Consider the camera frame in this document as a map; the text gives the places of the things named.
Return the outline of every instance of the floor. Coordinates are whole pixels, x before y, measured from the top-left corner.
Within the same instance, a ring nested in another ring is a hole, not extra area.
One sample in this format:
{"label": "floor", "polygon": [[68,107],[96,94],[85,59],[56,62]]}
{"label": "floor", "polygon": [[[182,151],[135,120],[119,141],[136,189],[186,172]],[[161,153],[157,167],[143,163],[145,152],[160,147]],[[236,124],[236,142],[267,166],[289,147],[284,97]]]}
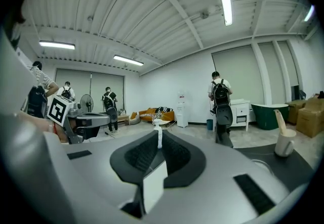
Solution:
{"label": "floor", "polygon": [[[148,122],[140,122],[137,125],[131,126],[124,126],[123,124],[119,124],[118,128],[120,129],[120,132],[115,133],[112,136],[107,136],[104,133],[104,130],[101,129],[97,137],[91,138],[90,140],[85,142],[122,138],[124,136],[129,136],[142,131],[151,130],[153,129],[153,125],[152,123]],[[295,127],[292,125],[287,125],[287,128],[295,129]],[[204,125],[189,125],[186,128],[181,128],[178,127],[175,123],[167,129],[173,134],[180,132],[186,135],[194,136],[198,139],[206,139],[209,142],[214,142],[215,138],[215,133],[207,130],[207,127]],[[249,130],[247,132],[245,131],[245,127],[232,127],[230,138],[235,148],[257,147],[276,143],[278,133],[278,129],[262,130],[259,129],[256,125],[250,124]],[[297,135],[296,137],[294,137],[294,142],[295,150],[308,162],[308,164],[313,169],[316,169],[324,152],[324,131],[313,138],[309,138],[297,131]]]}

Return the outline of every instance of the black pants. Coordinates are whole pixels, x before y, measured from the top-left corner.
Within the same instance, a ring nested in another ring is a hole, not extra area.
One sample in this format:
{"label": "black pants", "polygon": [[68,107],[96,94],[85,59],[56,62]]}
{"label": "black pants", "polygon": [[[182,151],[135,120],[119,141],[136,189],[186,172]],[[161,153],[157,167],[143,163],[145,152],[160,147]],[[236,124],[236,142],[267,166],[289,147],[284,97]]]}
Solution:
{"label": "black pants", "polygon": [[[118,122],[117,121],[113,123],[113,126],[114,126],[115,130],[118,130]],[[112,131],[111,122],[108,123],[108,128],[109,128],[109,131]]]}

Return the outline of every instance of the ceiling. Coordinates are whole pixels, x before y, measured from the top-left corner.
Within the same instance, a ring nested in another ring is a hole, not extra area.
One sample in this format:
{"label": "ceiling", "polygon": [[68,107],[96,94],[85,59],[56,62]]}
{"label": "ceiling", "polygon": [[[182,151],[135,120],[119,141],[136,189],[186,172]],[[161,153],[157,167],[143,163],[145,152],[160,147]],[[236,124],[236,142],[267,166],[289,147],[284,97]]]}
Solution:
{"label": "ceiling", "polygon": [[[307,35],[307,0],[231,0],[225,26],[221,0],[26,0],[19,47],[47,60],[99,64],[141,74],[189,54],[247,37]],[[201,13],[208,15],[203,19]],[[43,48],[38,41],[74,43],[75,51]],[[115,54],[144,63],[138,67]]]}

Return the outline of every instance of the trash bin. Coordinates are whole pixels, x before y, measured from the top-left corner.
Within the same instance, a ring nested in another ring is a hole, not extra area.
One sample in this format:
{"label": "trash bin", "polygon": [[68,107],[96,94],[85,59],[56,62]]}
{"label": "trash bin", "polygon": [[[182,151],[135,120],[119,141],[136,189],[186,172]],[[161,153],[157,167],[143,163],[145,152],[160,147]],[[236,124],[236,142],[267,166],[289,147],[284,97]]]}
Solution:
{"label": "trash bin", "polygon": [[207,120],[207,130],[213,130],[213,120]]}
{"label": "trash bin", "polygon": [[286,104],[278,105],[255,105],[252,104],[252,109],[255,114],[255,119],[261,129],[276,129],[278,128],[277,118],[275,117],[274,110],[278,109],[282,114],[283,120],[288,118],[289,107]]}

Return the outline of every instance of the orange sofa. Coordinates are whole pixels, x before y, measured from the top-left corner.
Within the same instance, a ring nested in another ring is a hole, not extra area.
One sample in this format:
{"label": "orange sofa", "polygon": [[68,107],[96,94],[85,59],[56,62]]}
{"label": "orange sofa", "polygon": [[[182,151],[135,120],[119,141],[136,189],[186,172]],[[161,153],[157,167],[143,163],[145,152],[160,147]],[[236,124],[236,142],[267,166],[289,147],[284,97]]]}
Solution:
{"label": "orange sofa", "polygon": [[[145,111],[140,111],[140,118],[141,120],[144,121],[152,121],[152,116],[151,115],[147,115],[147,116],[141,116],[142,114],[155,114],[155,110],[156,108],[148,108]],[[174,111],[171,112],[167,112],[167,113],[162,113],[162,117],[161,120],[163,121],[174,121]]]}

